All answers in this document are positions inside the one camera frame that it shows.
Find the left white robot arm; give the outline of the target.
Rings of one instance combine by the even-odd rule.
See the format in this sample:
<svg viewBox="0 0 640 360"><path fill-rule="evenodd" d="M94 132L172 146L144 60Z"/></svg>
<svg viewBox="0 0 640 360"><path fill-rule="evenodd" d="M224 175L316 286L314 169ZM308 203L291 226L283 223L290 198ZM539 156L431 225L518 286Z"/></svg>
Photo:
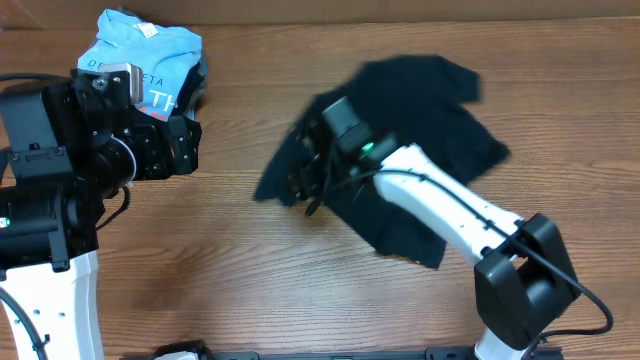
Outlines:
<svg viewBox="0 0 640 360"><path fill-rule="evenodd" d="M1 118L1 304L22 359L100 359L98 233L135 181L196 170L200 125L140 112L130 70L7 74Z"/></svg>

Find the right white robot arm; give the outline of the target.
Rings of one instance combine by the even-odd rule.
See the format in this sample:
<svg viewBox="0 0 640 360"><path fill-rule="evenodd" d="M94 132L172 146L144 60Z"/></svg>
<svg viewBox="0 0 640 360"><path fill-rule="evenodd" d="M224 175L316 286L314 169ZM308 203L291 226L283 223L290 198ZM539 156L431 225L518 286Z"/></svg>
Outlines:
<svg viewBox="0 0 640 360"><path fill-rule="evenodd" d="M483 199L441 170L415 143L374 132L359 120L313 120L296 138L308 158L295 163L289 187L320 202L371 184L467 261L476 308L486 326L478 359L539 359L547 328L578 298L577 276L556 224L524 219Z"/></svg>

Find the dark teal t-shirt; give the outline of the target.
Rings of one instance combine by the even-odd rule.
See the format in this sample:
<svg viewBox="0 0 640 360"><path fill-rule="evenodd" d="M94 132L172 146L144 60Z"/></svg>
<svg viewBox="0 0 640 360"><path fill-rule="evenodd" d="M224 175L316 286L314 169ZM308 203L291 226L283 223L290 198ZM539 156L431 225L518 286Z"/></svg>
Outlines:
<svg viewBox="0 0 640 360"><path fill-rule="evenodd" d="M481 99L476 72L438 55L398 56L364 63L350 80L313 99L266 167L255 200L277 199L288 207L295 204L286 180L290 164L303 154L297 138L306 122L342 97L373 129L390 130L418 144L462 184L510 154L464 107ZM432 269L440 266L445 241L375 190L365 188L357 194L341 190L323 203L379 254L406 257Z"/></svg>

